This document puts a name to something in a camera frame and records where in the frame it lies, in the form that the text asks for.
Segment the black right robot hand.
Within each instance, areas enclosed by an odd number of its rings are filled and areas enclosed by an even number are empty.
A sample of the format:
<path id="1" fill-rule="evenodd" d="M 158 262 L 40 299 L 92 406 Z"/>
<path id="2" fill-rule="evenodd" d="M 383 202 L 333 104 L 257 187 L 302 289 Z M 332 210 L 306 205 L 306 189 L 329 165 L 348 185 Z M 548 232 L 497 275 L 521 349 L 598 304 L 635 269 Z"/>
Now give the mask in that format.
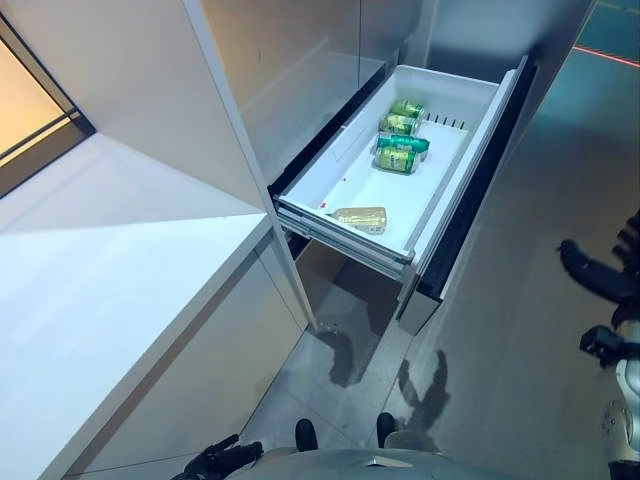
<path id="1" fill-rule="evenodd" d="M 611 323 L 639 320 L 639 212 L 628 218 L 617 234 L 613 255 L 621 261 L 616 270 L 586 255 L 571 240 L 563 240 L 557 251 L 564 270 L 589 292 L 617 306 Z"/>

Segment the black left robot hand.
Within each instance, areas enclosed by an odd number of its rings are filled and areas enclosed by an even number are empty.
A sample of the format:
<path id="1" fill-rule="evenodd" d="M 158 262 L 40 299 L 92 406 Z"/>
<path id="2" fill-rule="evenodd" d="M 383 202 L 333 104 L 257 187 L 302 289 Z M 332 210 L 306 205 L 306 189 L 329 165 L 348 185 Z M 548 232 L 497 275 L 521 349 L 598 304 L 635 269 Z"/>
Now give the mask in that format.
<path id="1" fill-rule="evenodd" d="M 259 441 L 239 444 L 239 435 L 206 447 L 183 470 L 184 479 L 225 479 L 231 473 L 258 460 L 263 454 Z"/>

